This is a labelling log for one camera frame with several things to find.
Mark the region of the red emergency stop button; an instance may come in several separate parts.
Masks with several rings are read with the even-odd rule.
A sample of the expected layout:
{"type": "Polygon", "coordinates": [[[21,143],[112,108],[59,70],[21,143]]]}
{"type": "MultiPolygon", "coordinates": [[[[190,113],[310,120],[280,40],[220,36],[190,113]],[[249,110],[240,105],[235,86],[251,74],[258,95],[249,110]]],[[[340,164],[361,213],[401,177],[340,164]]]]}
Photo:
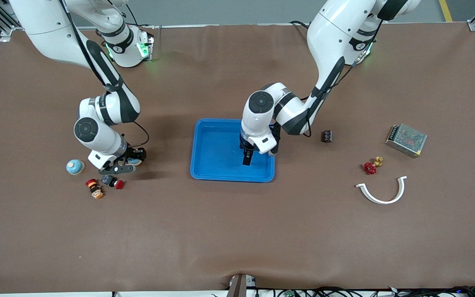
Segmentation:
{"type": "Polygon", "coordinates": [[[112,176],[112,175],[104,175],[102,176],[101,182],[109,186],[111,188],[115,188],[117,190],[121,190],[124,187],[124,181],[119,180],[118,178],[112,176]]]}

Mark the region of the red orange push button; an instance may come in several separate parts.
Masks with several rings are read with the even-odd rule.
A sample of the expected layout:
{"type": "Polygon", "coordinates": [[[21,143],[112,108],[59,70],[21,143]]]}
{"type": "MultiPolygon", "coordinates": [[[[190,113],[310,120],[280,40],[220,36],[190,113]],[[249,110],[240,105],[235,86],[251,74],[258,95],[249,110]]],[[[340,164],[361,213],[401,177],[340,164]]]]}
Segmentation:
{"type": "Polygon", "coordinates": [[[94,199],[100,199],[104,196],[103,190],[96,179],[87,180],[85,185],[87,186],[87,188],[89,188],[91,196],[94,199]]]}

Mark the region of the blue plastic tray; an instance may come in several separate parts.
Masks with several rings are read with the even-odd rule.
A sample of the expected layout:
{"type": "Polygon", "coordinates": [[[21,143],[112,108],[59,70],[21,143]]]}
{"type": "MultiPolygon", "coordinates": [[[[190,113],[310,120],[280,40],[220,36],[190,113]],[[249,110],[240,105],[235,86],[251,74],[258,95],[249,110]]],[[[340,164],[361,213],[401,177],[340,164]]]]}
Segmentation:
{"type": "Polygon", "coordinates": [[[253,154],[243,165],[239,147],[241,121],[202,118],[195,126],[190,174],[198,180],[268,183],[275,177],[275,158],[253,154]]]}

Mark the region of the metal mesh power supply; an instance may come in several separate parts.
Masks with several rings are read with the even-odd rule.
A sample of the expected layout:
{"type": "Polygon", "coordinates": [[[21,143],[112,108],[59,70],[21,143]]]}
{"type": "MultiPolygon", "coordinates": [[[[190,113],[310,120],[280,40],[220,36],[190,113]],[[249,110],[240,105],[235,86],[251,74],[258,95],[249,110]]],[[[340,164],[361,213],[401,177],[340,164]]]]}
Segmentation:
{"type": "Polygon", "coordinates": [[[385,144],[411,158],[418,158],[426,139],[426,134],[401,123],[400,125],[392,126],[385,144]]]}

